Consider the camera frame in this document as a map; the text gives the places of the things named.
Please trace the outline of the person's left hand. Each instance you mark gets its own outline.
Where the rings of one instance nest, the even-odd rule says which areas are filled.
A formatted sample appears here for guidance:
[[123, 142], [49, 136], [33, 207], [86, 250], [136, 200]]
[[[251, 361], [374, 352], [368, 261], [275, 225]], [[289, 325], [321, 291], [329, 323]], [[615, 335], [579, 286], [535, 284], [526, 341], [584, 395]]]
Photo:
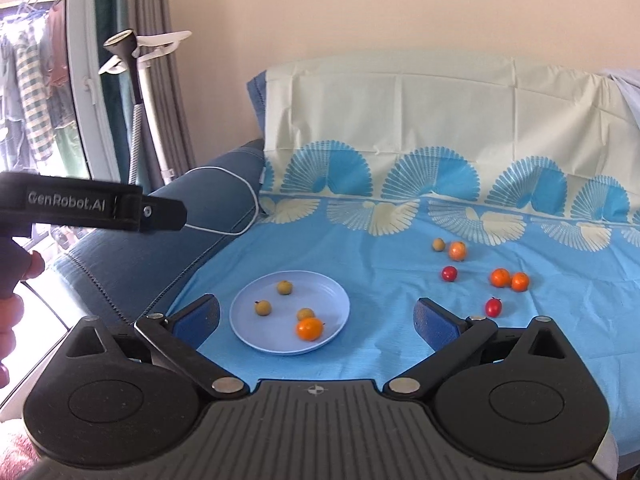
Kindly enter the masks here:
[[[22, 274], [21, 281], [36, 278], [43, 271], [44, 260], [42, 255], [35, 250], [29, 254], [29, 267]], [[1, 323], [0, 323], [0, 358], [4, 360], [16, 346], [14, 327], [21, 321], [24, 314], [24, 301], [21, 296], [13, 294], [11, 297], [1, 299]]]

